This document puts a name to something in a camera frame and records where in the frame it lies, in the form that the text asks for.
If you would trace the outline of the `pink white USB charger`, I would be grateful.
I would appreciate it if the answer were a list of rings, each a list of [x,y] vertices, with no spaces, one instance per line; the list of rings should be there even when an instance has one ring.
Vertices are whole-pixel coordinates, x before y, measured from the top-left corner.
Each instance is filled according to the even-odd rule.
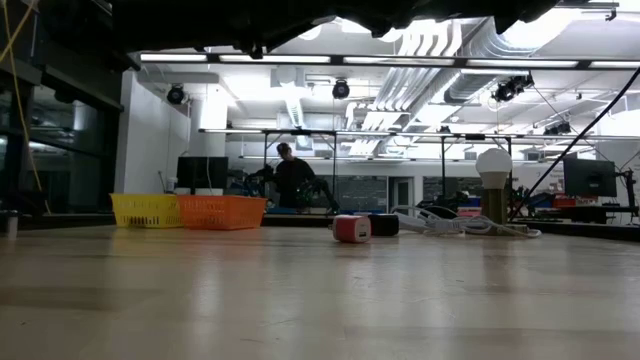
[[[338,215],[331,229],[334,239],[341,243],[366,243],[371,238],[371,221],[366,216]]]

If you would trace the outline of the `person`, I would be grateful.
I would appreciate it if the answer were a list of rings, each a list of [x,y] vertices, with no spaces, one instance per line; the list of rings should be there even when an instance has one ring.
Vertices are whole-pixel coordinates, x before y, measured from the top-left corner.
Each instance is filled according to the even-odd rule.
[[[281,158],[275,170],[275,182],[280,194],[278,205],[282,208],[300,208],[298,189],[312,181],[315,173],[306,161],[293,155],[287,143],[280,143],[276,150]]]

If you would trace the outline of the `black USB charger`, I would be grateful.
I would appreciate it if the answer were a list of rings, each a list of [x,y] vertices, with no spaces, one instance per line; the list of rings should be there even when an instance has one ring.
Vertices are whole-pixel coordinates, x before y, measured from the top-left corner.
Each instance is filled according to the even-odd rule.
[[[396,214],[370,214],[372,237],[393,237],[399,233],[399,218]]]

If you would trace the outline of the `orange plastic basket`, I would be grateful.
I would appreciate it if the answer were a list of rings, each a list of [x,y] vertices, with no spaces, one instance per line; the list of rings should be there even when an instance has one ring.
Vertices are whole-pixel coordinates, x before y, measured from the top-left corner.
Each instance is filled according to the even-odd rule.
[[[236,195],[178,195],[185,228],[241,230],[261,226],[267,200]]]

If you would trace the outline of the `white bulb brass lamp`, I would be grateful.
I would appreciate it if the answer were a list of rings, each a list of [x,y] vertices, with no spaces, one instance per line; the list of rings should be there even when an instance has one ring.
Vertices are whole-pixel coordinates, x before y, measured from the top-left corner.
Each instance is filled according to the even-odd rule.
[[[526,237],[525,227],[507,225],[506,182],[513,168],[511,155],[501,148],[490,148],[481,153],[475,168],[480,176],[483,192],[481,215],[488,220],[489,234],[493,236]]]

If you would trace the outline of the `yellow plastic basket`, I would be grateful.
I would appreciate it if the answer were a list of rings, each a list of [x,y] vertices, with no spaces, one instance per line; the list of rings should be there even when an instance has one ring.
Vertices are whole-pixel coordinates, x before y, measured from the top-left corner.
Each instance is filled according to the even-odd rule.
[[[176,195],[112,193],[110,198],[118,227],[165,229],[183,226]]]

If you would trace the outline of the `overhead light bar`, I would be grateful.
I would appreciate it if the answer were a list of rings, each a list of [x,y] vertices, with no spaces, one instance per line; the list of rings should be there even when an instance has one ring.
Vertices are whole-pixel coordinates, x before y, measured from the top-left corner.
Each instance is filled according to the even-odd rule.
[[[622,59],[545,59],[545,58],[468,58],[444,56],[387,55],[263,55],[254,59],[242,54],[142,53],[143,63],[226,64],[226,65],[307,65],[451,69],[626,71],[640,68],[640,60]]]

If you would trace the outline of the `small grey cylinder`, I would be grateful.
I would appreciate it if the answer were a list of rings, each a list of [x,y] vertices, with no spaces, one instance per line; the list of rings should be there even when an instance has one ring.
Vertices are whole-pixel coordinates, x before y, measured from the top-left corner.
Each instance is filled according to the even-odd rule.
[[[15,210],[0,210],[0,237],[15,239],[20,214]]]

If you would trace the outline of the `black background rig frame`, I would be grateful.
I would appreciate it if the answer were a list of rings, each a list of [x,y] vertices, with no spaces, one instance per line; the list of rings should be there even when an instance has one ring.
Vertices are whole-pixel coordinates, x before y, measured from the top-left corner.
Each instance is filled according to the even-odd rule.
[[[467,141],[484,141],[492,139],[504,139],[507,142],[508,153],[512,153],[512,140],[514,138],[523,138],[523,135],[518,134],[483,134],[483,133],[444,133],[444,132],[397,132],[397,131],[347,131],[347,130],[322,130],[322,129],[303,129],[303,128],[291,128],[291,129],[250,129],[250,128],[232,128],[232,129],[208,129],[200,128],[199,133],[211,133],[211,134],[261,134],[264,136],[264,140],[268,141],[268,137],[271,134],[278,135],[292,135],[292,136],[331,136],[334,141],[331,143],[333,147],[337,146],[337,140],[340,136],[364,136],[364,137],[409,137],[409,138],[436,138],[440,143],[441,150],[441,195],[445,196],[447,191],[446,184],[446,149],[445,141],[447,138],[462,139]]]

